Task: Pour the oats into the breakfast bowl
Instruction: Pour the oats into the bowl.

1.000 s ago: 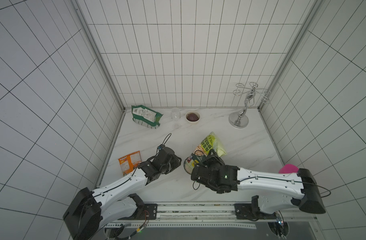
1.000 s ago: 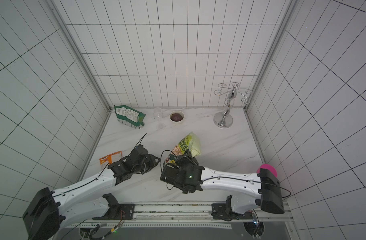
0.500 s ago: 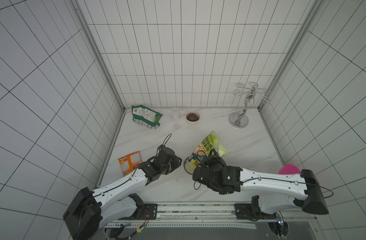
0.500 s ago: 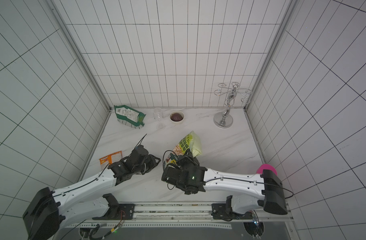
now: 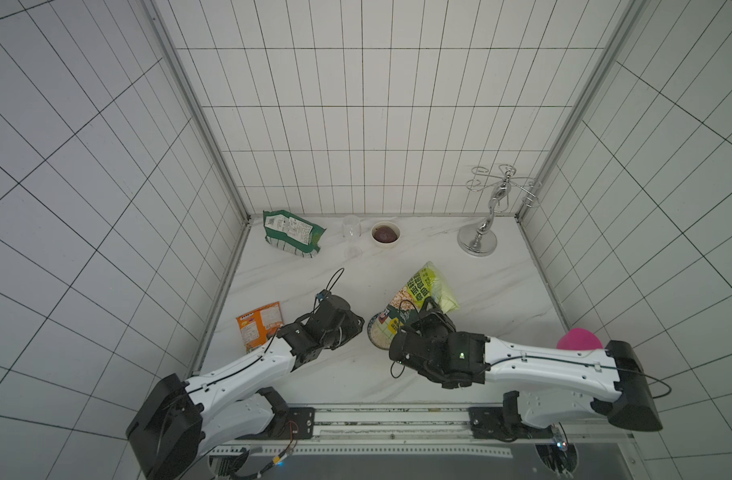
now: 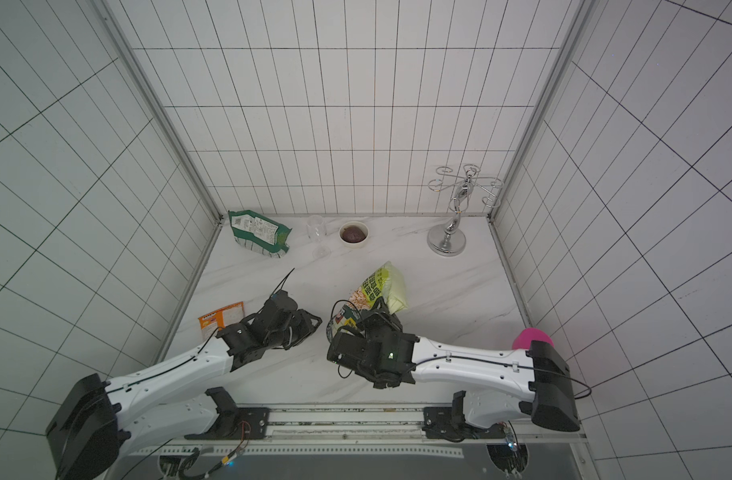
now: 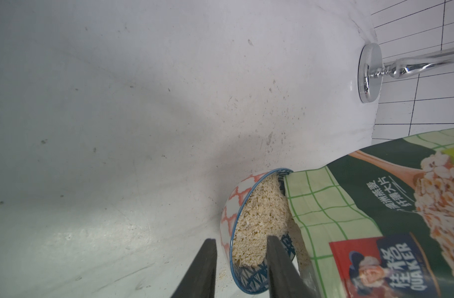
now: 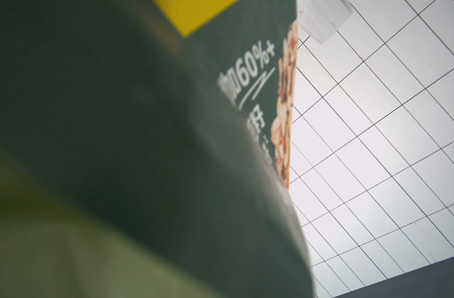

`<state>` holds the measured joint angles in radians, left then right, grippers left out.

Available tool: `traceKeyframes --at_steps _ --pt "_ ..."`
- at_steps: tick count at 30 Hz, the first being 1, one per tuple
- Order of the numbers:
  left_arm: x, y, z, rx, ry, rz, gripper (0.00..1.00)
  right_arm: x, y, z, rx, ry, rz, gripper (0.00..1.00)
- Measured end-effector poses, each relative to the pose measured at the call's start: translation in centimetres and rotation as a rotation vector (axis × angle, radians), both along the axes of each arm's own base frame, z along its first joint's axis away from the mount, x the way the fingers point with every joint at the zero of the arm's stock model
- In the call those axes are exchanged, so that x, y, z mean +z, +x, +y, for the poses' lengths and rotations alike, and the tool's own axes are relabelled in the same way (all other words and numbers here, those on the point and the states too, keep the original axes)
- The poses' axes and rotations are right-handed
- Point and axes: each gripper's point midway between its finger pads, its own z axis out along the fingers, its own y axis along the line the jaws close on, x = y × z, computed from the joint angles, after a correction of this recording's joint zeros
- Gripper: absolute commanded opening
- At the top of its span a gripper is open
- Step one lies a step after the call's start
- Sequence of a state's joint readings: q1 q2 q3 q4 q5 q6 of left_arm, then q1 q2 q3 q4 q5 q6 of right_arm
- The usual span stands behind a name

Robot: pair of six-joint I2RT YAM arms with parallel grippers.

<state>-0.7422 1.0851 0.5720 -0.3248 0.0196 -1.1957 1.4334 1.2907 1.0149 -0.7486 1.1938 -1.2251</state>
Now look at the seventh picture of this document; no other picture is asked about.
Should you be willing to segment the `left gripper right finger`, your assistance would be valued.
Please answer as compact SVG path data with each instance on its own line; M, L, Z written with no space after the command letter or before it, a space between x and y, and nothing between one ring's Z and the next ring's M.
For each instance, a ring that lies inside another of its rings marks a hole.
M280 240L267 238L269 296L271 298L319 298L320 291L312 266L297 272Z

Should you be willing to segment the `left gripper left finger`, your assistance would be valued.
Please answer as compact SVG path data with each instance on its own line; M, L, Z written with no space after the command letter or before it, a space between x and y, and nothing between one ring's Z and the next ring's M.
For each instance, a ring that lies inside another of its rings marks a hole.
M213 298L217 258L216 240L207 238L171 298Z

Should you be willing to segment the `blue patterned breakfast bowl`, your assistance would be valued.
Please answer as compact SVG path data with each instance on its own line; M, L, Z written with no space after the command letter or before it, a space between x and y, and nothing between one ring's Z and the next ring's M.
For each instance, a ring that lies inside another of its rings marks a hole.
M292 171L278 168L242 180L227 199L220 220L220 239L232 277L246 294L268 287L267 239L279 238L288 257L296 252L288 234L291 212L284 178Z

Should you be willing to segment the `green Quaker oats bag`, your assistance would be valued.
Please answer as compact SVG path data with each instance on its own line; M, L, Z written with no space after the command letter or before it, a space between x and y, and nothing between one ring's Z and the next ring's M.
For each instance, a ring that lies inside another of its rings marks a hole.
M320 298L454 298L454 128L285 177Z

